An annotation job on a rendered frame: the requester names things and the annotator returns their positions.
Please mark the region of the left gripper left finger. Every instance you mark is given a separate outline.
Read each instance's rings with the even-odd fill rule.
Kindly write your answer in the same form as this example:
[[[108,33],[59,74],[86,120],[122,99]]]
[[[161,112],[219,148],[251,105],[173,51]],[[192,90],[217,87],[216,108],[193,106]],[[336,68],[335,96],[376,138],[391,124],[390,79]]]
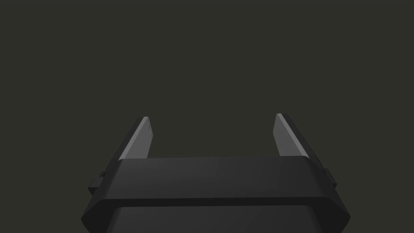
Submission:
[[[139,117],[115,152],[113,160],[147,158],[152,139],[150,118],[147,116]]]

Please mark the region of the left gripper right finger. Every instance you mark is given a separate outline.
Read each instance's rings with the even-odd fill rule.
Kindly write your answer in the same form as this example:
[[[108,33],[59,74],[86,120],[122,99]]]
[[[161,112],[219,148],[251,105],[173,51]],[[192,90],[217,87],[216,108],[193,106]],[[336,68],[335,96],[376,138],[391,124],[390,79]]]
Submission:
[[[317,167],[321,161],[288,114],[276,114],[273,136],[280,156],[304,156]]]

